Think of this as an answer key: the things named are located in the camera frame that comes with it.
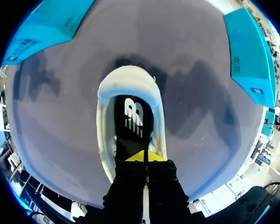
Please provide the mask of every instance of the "black border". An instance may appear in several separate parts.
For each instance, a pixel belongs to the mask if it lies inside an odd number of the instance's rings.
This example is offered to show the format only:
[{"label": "black border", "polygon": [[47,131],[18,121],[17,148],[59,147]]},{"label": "black border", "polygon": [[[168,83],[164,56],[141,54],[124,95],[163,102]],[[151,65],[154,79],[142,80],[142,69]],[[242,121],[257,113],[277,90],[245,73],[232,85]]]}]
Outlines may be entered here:
[{"label": "black border", "polygon": [[[40,0],[0,0],[0,65],[11,37],[27,15],[40,2]],[[264,12],[280,33],[280,0],[253,0],[253,2]],[[9,185],[0,169],[0,223],[9,223],[12,220],[20,221],[20,223],[31,223],[31,219],[25,215],[25,210],[19,206],[10,192]],[[280,221],[280,203],[270,209],[260,223],[278,221]]]}]

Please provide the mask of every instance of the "shoe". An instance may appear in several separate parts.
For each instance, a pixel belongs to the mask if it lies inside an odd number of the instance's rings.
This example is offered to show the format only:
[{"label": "shoe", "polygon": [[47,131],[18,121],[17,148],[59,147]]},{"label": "shoe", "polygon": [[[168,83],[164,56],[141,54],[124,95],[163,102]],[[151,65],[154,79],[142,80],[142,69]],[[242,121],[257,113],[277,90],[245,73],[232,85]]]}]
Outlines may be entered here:
[{"label": "shoe", "polygon": [[111,183],[116,164],[141,150],[167,159],[160,90],[144,69],[122,66],[101,82],[97,135],[100,158]]}]

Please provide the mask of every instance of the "gray mat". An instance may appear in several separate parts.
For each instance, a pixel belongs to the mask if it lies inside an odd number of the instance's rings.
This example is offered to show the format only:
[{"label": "gray mat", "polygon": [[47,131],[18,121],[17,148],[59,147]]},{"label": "gray mat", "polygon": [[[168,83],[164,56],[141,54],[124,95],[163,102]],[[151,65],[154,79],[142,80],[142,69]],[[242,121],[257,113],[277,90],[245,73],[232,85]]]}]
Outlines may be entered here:
[{"label": "gray mat", "polygon": [[73,41],[18,65],[7,106],[27,170],[63,196],[102,206],[110,183],[98,154],[97,90],[123,64],[156,77],[168,158],[190,199],[229,181],[262,109],[230,78],[223,15],[202,0],[97,0]]}]

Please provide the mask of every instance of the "new balance logo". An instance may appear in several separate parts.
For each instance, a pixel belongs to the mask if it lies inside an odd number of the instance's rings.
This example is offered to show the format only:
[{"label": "new balance logo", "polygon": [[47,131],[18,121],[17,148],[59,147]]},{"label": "new balance logo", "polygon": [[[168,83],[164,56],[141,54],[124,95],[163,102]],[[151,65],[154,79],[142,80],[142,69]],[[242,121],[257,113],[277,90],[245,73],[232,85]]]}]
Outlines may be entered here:
[{"label": "new balance logo", "polygon": [[125,126],[130,130],[133,126],[133,132],[137,131],[137,135],[140,134],[140,137],[142,138],[142,130],[140,127],[143,126],[143,108],[141,104],[135,103],[130,98],[126,98],[125,115],[129,117],[128,119],[125,119]]}]

